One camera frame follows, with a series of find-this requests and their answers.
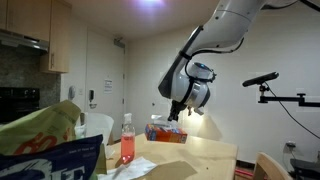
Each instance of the wooden table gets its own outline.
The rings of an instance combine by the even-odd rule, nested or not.
[[[107,169],[120,163],[120,143],[112,145],[115,154]],[[148,141],[136,136],[135,158],[144,157],[158,166],[139,178],[156,179],[233,179],[238,148],[232,144],[188,136],[186,144]]]

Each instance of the ceiling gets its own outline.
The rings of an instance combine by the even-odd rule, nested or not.
[[[67,0],[78,17],[127,40],[205,23],[218,0]]]

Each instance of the snack bag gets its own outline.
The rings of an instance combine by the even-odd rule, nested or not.
[[[0,179],[87,180],[95,169],[102,139],[102,135],[98,135],[62,143],[38,153],[0,155]]]
[[[36,153],[75,139],[80,112],[66,100],[0,127],[0,154]]]

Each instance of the range hood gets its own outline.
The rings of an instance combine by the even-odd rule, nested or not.
[[[43,55],[48,53],[49,42],[33,39],[27,36],[0,30],[0,44],[17,48],[17,52],[32,55]]]

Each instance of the plastic bottle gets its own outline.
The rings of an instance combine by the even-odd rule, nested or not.
[[[124,163],[134,159],[135,147],[135,130],[131,121],[131,113],[124,115],[124,124],[121,135],[121,159]]]

